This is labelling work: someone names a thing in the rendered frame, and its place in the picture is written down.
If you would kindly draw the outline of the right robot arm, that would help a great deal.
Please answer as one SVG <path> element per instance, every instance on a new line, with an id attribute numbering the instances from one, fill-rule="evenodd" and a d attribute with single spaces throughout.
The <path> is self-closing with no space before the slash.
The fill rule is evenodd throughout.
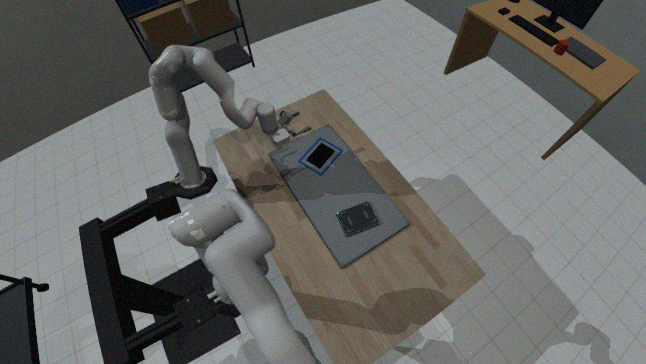
<path id="1" fill-rule="evenodd" d="M 237 191 L 222 190 L 174 216 L 169 231 L 180 244 L 194 247 L 214 275 L 215 291 L 208 298 L 219 295 L 215 303 L 235 305 L 270 364 L 321 364 L 265 276 L 264 255 L 274 248 L 274 236 Z"/>

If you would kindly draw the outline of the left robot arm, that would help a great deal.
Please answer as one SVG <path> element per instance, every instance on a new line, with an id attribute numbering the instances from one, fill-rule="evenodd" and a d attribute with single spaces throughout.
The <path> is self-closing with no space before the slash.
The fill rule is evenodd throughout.
<path id="1" fill-rule="evenodd" d="M 172 183 L 180 183 L 183 188 L 193 189 L 205 182 L 206 174 L 200 169 L 189 136 L 190 118 L 184 96 L 175 88 L 173 82 L 173 77 L 182 67 L 193 68 L 217 93 L 225 115 L 239 128 L 249 129 L 258 116 L 262 132 L 272 135 L 284 124 L 288 125 L 293 117 L 289 112 L 281 111 L 277 122 L 274 106 L 253 98 L 245 99 L 238 110 L 234 102 L 234 81 L 215 61 L 215 56 L 209 49 L 183 45 L 170 45 L 165 48 L 150 67 L 149 81 L 158 111 L 168 120 L 165 139 L 179 170 L 179 176 L 172 178 Z"/>

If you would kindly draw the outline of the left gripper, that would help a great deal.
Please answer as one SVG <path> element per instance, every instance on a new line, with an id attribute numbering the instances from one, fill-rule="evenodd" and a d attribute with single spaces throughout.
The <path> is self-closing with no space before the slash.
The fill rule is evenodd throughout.
<path id="1" fill-rule="evenodd" d="M 296 112 L 291 113 L 290 115 L 294 118 L 294 117 L 300 115 L 300 113 L 299 113 L 299 111 L 296 111 Z M 290 142 L 290 135 L 289 135 L 290 133 L 292 134 L 293 137 L 296 137 L 296 136 L 298 136 L 298 135 L 300 135 L 302 133 L 305 133 L 305 132 L 307 132 L 307 131 L 309 131 L 311 129 L 312 129 L 312 127 L 308 126 L 308 127 L 304 128 L 304 129 L 302 129 L 301 131 L 295 133 L 295 131 L 293 129 L 288 130 L 287 127 L 283 126 L 282 128 L 278 129 L 278 131 L 276 133 L 274 133 L 272 135 L 268 135 L 268 136 L 270 137 L 270 139 L 272 140 L 272 142 L 274 143 L 274 145 L 276 147 L 281 147 L 281 146 L 283 146 L 283 145 Z"/>

